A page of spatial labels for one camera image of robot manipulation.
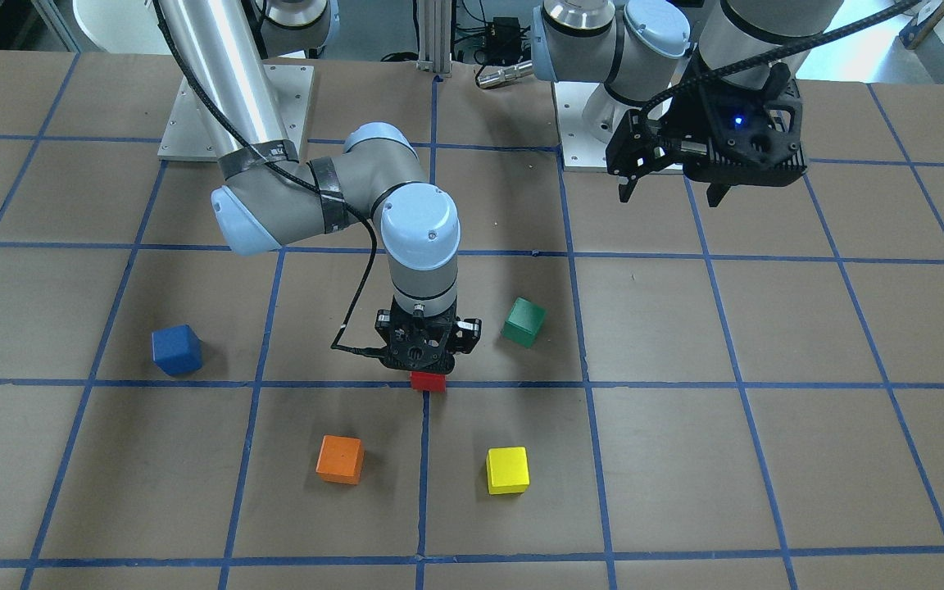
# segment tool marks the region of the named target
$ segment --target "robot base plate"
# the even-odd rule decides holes
[[[300,149],[304,146],[315,68],[311,65],[265,65],[265,74],[278,91],[279,113],[286,134]],[[217,161],[210,135],[202,123],[200,108],[202,104],[188,88],[188,82],[181,79],[173,111],[170,111],[166,130],[162,131],[162,143],[158,146],[160,160]]]
[[[606,144],[593,137],[581,119],[588,97],[599,84],[595,82],[555,82],[556,128],[563,148],[563,168],[574,172],[606,172]],[[663,175],[682,173],[682,166],[669,166]]]

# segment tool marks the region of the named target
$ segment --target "blue block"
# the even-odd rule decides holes
[[[202,368],[199,337],[187,324],[157,329],[151,334],[151,358],[166,374],[191,373]]]

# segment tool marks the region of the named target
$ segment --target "grid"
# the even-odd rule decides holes
[[[0,224],[4,214],[7,213],[11,205],[12,198],[15,197],[16,190],[24,178],[25,172],[29,169],[31,161],[40,145],[45,142],[123,142],[123,143],[157,143],[158,138],[95,138],[95,137],[62,137],[62,135],[49,135],[48,128],[52,123],[53,116],[60,105],[61,98],[72,74],[75,72],[76,64],[79,63],[79,57],[72,59],[67,74],[57,90],[57,95],[53,99],[49,108],[49,113],[43,120],[39,131],[35,135],[7,135],[0,134],[2,139],[29,139],[31,144],[29,153],[23,161],[23,164],[16,175],[14,183],[10,187],[7,196],[4,198],[0,208]],[[832,250],[832,256],[775,256],[775,255],[739,255],[739,254],[719,254],[712,253],[706,239],[706,232],[701,220],[701,212],[698,210],[696,199],[694,198],[693,186],[684,180],[685,189],[692,209],[694,225],[697,228],[697,237],[701,243],[701,254],[696,253],[666,253],[666,252],[580,252],[574,249],[574,239],[572,235],[572,220],[570,220],[570,209],[567,204],[567,193],[565,186],[565,177],[563,176],[562,155],[557,146],[532,146],[532,147],[496,147],[487,145],[460,145],[446,144],[438,141],[438,87],[442,83],[441,78],[432,79],[431,82],[431,141],[414,142],[417,148],[427,148],[430,150],[430,179],[434,182],[436,178],[436,157],[439,150],[486,150],[486,151],[535,151],[548,153],[554,156],[556,163],[556,173],[559,184],[559,197],[561,200],[561,209],[563,217],[563,230],[565,231],[565,251],[525,251],[525,250],[462,250],[462,256],[531,256],[531,257],[557,257],[566,258],[567,266],[570,272],[570,288],[572,288],[573,306],[574,306],[574,325],[576,325],[578,352],[580,355],[580,381],[451,381],[450,388],[581,388],[585,393],[585,404],[588,410],[589,437],[592,440],[592,460],[595,467],[596,486],[600,511],[600,527],[603,538],[603,552],[585,552],[585,553],[520,553],[520,554],[428,554],[426,553],[426,527],[428,519],[428,478],[429,478],[429,453],[431,452],[430,436],[430,417],[432,410],[433,397],[429,393],[422,393],[422,432],[420,432],[420,470],[419,470],[419,506],[417,506],[417,550],[413,556],[234,556],[236,534],[239,526],[239,516],[241,507],[243,507],[243,496],[246,492],[247,470],[250,466],[252,444],[254,443],[254,434],[257,429],[258,407],[261,398],[262,389],[265,388],[367,388],[367,386],[388,386],[389,388],[405,388],[408,383],[405,380],[393,381],[289,381],[289,380],[267,380],[265,379],[266,359],[269,355],[270,340],[272,340],[272,328],[275,321],[276,303],[279,297],[280,283],[284,273],[284,261],[286,256],[293,253],[347,253],[347,254],[365,254],[368,249],[362,247],[284,247],[278,251],[275,261],[272,288],[270,288],[269,303],[267,303],[267,314],[265,318],[265,333],[261,341],[256,373],[252,381],[236,380],[214,380],[214,381],[178,381],[178,380],[117,380],[117,379],[99,379],[98,369],[100,369],[102,358],[105,354],[109,337],[113,325],[116,322],[116,315],[119,313],[120,304],[127,289],[130,274],[134,268],[138,252],[145,250],[207,250],[207,251],[226,251],[226,247],[217,246],[199,246],[199,245],[168,245],[168,243],[144,243],[143,236],[148,226],[152,210],[157,202],[157,194],[160,191],[162,180],[168,169],[168,164],[164,163],[158,168],[157,177],[147,199],[147,205],[143,209],[141,224],[136,232],[133,243],[34,243],[34,242],[0,242],[0,247],[23,247],[31,249],[32,247],[54,247],[55,249],[108,249],[127,251],[128,258],[126,266],[121,276],[119,285],[117,285],[115,299],[113,299],[110,312],[106,319],[102,336],[95,352],[93,365],[90,366],[89,373],[85,379],[36,379],[24,378],[22,376],[10,376],[0,378],[0,384],[15,385],[45,385],[45,386],[81,386],[82,397],[79,401],[78,411],[75,412],[74,421],[71,423],[69,436],[64,448],[63,456],[60,459],[59,470],[55,484],[52,486],[52,492],[46,504],[41,525],[31,548],[30,557],[27,560],[0,560],[0,568],[22,568],[24,576],[21,582],[22,590],[31,584],[34,572],[39,569],[50,568],[111,568],[111,567],[198,567],[198,568],[220,568],[220,582],[218,587],[225,589],[229,586],[229,574],[233,567],[247,566],[314,566],[314,565],[404,565],[415,567],[415,587],[420,590],[424,587],[424,572],[427,565],[443,565],[452,563],[542,563],[543,561],[596,561],[606,564],[607,582],[611,589],[617,589],[618,574],[617,564],[623,561],[694,561],[694,560],[756,560],[756,559],[780,559],[783,562],[784,572],[786,572],[787,583],[793,589],[797,589],[797,572],[793,563],[794,557],[817,557],[817,556],[924,556],[924,554],[944,554],[944,545],[921,545],[921,546],[875,546],[875,547],[819,547],[819,548],[797,548],[790,547],[787,541],[786,530],[784,530],[782,511],[779,509],[779,501],[774,490],[771,479],[771,470],[768,467],[768,459],[764,453],[764,445],[760,440],[760,432],[756,425],[756,415],[754,415],[753,404],[749,392],[751,389],[877,389],[887,393],[889,402],[892,404],[892,410],[895,411],[898,424],[904,436],[905,444],[910,449],[913,457],[915,469],[918,471],[922,485],[928,494],[928,500],[940,525],[941,533],[944,537],[944,515],[942,508],[937,501],[928,471],[924,468],[920,453],[915,444],[913,433],[910,432],[910,426],[906,421],[899,399],[896,398],[896,389],[902,388],[921,388],[921,389],[944,389],[944,382],[899,382],[888,378],[887,369],[885,369],[884,359],[881,358],[879,347],[873,336],[869,322],[866,320],[865,311],[859,302],[855,291],[855,285],[851,282],[851,274],[847,269],[850,264],[862,265],[899,265],[899,266],[944,266],[944,259],[940,258],[868,258],[868,257],[844,257],[840,254],[833,233],[829,230],[827,218],[825,218],[823,207],[820,204],[816,191],[810,182],[810,176],[805,180],[806,190],[810,194],[810,201],[817,212],[817,216],[824,229],[825,238]],[[870,166],[891,166],[907,167],[913,172],[915,182],[924,195],[930,211],[940,225],[944,235],[944,220],[939,209],[929,194],[928,187],[918,172],[918,168],[944,168],[944,163],[937,161],[913,161],[906,150],[898,132],[895,130],[891,119],[889,119],[884,105],[877,96],[875,89],[869,86],[869,93],[876,103],[878,111],[887,123],[892,137],[895,139],[901,150],[904,161],[853,161],[853,160],[824,160],[816,158],[820,163],[834,165],[870,165]],[[338,144],[337,139],[310,139],[311,144]],[[683,259],[683,261],[704,261],[708,280],[711,286],[712,297],[715,300],[716,313],[719,315],[719,323],[722,326],[724,336],[724,347],[729,357],[729,363],[734,379],[732,381],[596,381],[589,374],[588,350],[585,342],[584,320],[582,316],[582,302],[579,294],[578,283],[578,265],[577,261],[582,258],[644,258],[644,259]],[[734,336],[731,326],[728,324],[727,311],[724,309],[724,298],[720,292],[718,274],[716,274],[715,262],[717,261],[774,261],[774,262],[829,262],[838,266],[842,276],[844,287],[846,287],[847,296],[854,306],[855,316],[865,333],[866,342],[869,344],[869,352],[872,354],[876,363],[877,370],[881,379],[879,381],[865,382],[769,382],[769,381],[750,381],[742,377],[742,367],[738,362],[738,354],[735,351]],[[248,420],[246,437],[244,437],[243,454],[238,472],[238,479],[235,486],[234,501],[231,515],[229,516],[228,537],[225,541],[225,552],[220,559],[149,559],[149,557],[132,556],[124,559],[48,559],[42,557],[42,548],[48,534],[50,522],[52,522],[53,512],[55,511],[57,499],[64,479],[66,477],[71,453],[75,448],[75,441],[79,436],[79,427],[83,423],[84,414],[89,402],[90,393],[94,388],[252,388],[252,398],[250,408],[248,408]],[[608,513],[606,478],[604,478],[604,467],[600,448],[600,426],[597,420],[597,408],[595,392],[599,388],[663,388],[663,389],[708,389],[708,388],[734,388],[738,391],[739,400],[741,400],[742,411],[748,424],[749,432],[752,438],[754,451],[760,475],[763,478],[765,492],[769,503],[772,518],[774,520],[774,529],[777,534],[779,547],[777,549],[731,549],[718,551],[652,551],[652,552],[629,552],[615,551],[614,543],[611,541],[610,513]]]

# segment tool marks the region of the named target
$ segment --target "orange block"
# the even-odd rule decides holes
[[[315,472],[325,482],[356,485],[363,470],[363,441],[326,434]]]

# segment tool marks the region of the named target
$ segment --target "red block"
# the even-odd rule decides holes
[[[447,376],[445,374],[420,373],[415,370],[410,374],[410,388],[419,392],[446,392]]]

